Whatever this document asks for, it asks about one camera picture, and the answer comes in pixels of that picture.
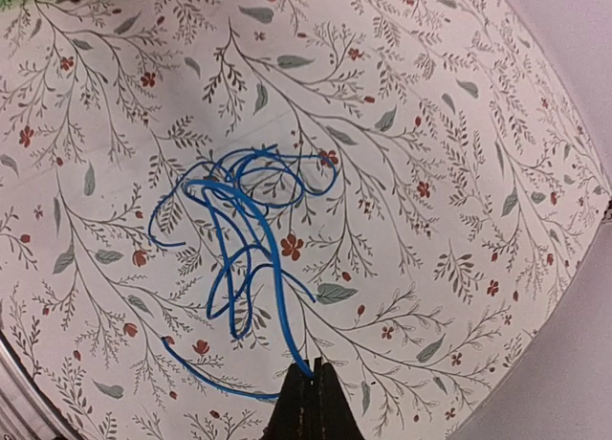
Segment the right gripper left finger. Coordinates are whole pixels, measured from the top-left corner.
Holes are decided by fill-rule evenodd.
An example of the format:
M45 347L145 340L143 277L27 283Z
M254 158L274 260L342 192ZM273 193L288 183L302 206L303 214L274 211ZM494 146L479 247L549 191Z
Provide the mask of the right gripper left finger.
M262 440L312 439L314 395L313 380L292 363Z

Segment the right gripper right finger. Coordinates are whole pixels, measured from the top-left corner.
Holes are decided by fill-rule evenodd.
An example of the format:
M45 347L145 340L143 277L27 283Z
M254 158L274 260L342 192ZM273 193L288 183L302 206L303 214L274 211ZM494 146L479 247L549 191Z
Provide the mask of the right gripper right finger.
M319 440L363 440L337 372L322 358L315 360L313 438Z

